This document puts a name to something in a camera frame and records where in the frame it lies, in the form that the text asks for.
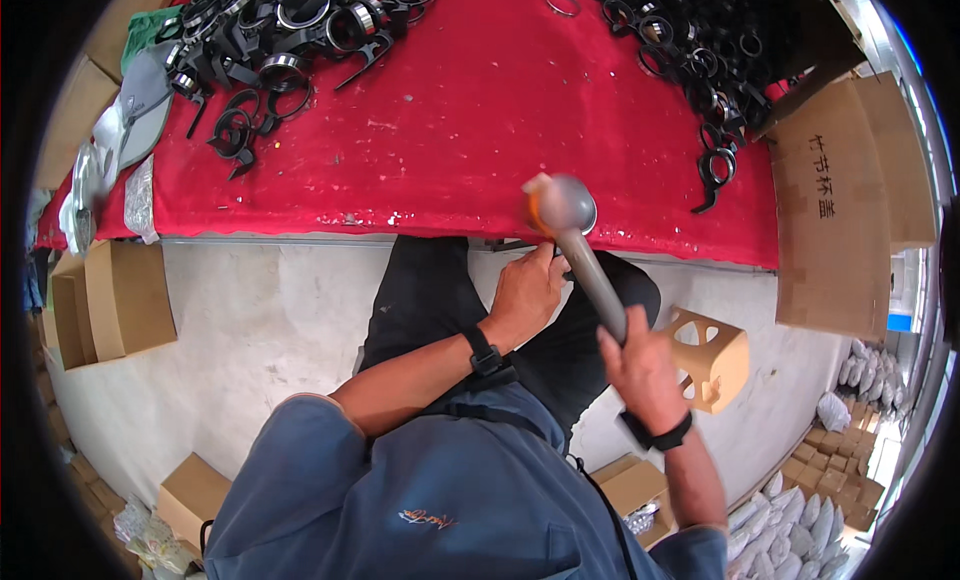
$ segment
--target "black wristband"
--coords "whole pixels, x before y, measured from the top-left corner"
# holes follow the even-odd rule
[[[684,437],[687,436],[693,426],[692,411],[687,411],[686,416],[672,430],[659,436],[651,436],[647,426],[643,425],[643,422],[629,411],[621,413],[620,419],[627,426],[627,430],[630,430],[630,434],[633,435],[636,442],[640,443],[644,449],[647,451],[656,449],[663,453],[682,445]]]
[[[462,335],[466,342],[473,349],[473,356],[470,358],[470,365],[478,378],[486,378],[493,375],[500,366],[503,365],[503,357],[497,346],[491,345],[487,337],[476,325],[465,328]]]

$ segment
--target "table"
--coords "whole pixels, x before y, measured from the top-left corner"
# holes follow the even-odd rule
[[[437,0],[379,66],[338,92],[359,58],[318,59],[308,108],[258,139],[256,166],[233,181],[234,163],[204,142],[231,93],[218,87],[191,140],[195,106],[176,96],[153,151],[156,230],[533,238],[521,185],[565,172],[597,202],[596,248],[776,269],[766,146],[741,150],[716,207],[690,213],[703,200],[700,120],[678,86],[638,65],[635,37],[612,36],[600,3],[578,1],[582,12],[569,18],[545,0]],[[127,175],[97,238],[132,235]],[[66,190],[44,212],[39,244],[65,245]]]

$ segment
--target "left hand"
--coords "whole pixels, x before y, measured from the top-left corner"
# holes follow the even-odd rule
[[[543,330],[560,304],[565,272],[570,263],[553,256],[552,242],[541,242],[508,263],[500,272],[489,316],[478,323],[486,341],[507,354]]]

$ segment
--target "right hand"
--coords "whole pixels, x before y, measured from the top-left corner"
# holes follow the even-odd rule
[[[489,316],[477,324],[486,342],[507,354],[544,329],[560,304],[560,289],[567,281],[570,263],[553,256],[553,243],[511,261],[500,272]]]
[[[621,348],[607,329],[597,327],[606,379],[653,436],[673,430],[690,407],[677,383],[670,339],[651,332],[642,305],[627,308],[627,343]]]

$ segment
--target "person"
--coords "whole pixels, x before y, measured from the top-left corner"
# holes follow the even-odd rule
[[[360,371],[273,410],[210,529],[207,576],[722,578],[725,497],[696,428],[665,453],[679,530],[649,554],[565,458],[608,382],[651,436],[690,409],[648,324],[654,282],[597,252],[629,306],[621,348],[576,281],[547,325],[570,270],[553,251],[510,262],[487,313],[466,238],[398,237]]]

